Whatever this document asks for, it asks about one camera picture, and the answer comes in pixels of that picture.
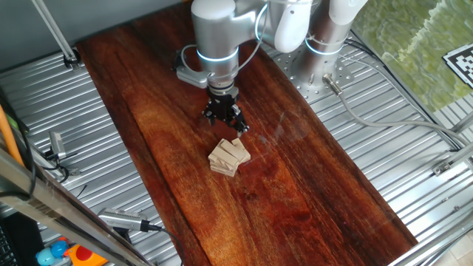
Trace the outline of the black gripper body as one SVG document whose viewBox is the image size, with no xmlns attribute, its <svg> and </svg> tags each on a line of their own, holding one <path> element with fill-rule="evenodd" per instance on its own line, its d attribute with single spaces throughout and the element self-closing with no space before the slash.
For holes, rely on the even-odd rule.
<svg viewBox="0 0 473 266">
<path fill-rule="evenodd" d="M 226 123 L 232 122 L 231 107 L 237 104 L 239 95 L 215 95 L 211 90 L 207 90 L 209 101 L 206 108 L 209 108 L 215 115 L 216 120 L 221 120 Z"/>
</svg>

